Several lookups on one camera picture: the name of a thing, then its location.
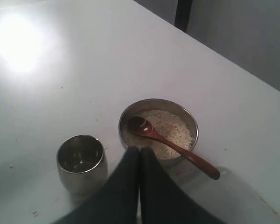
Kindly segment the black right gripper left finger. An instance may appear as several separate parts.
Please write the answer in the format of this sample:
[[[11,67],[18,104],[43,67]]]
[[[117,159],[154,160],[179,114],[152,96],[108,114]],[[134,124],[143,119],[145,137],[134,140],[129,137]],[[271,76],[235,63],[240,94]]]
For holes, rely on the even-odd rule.
[[[56,224],[135,224],[140,151],[129,147],[105,184]]]

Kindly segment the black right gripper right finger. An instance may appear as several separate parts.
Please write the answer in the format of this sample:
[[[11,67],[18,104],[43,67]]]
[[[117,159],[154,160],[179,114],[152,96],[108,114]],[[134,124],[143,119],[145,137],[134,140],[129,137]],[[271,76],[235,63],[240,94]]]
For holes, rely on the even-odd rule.
[[[140,205],[144,224],[223,223],[178,187],[148,147],[140,151]]]

